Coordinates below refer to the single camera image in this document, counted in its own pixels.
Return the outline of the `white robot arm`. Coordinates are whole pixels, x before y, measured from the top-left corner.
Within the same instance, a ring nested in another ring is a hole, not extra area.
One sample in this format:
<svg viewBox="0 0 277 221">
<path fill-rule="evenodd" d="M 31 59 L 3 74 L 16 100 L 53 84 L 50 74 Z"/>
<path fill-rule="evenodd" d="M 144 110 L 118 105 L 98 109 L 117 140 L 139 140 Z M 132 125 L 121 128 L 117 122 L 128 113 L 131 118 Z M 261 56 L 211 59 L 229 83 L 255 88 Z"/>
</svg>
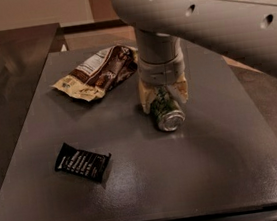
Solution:
<svg viewBox="0 0 277 221">
<path fill-rule="evenodd" d="M 111 0 L 135 29 L 139 94 L 147 113 L 157 88 L 188 98 L 180 40 L 277 78 L 277 0 Z"/>
</svg>

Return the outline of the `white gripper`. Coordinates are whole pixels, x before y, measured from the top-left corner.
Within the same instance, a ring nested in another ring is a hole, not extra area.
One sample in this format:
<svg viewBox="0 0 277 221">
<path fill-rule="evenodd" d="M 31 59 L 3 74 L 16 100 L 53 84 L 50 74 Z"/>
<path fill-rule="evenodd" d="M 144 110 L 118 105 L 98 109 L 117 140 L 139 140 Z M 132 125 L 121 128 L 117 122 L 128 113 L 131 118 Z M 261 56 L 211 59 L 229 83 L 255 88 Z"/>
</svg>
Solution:
<svg viewBox="0 0 277 221">
<path fill-rule="evenodd" d="M 183 53 L 165 63 L 148 63 L 139 60 L 139 94 L 142 110 L 145 114 L 150 113 L 152 102 L 157 96 L 157 86 L 168 85 L 167 89 L 173 98 L 183 104 L 188 100 L 188 83 L 185 71 Z"/>
</svg>

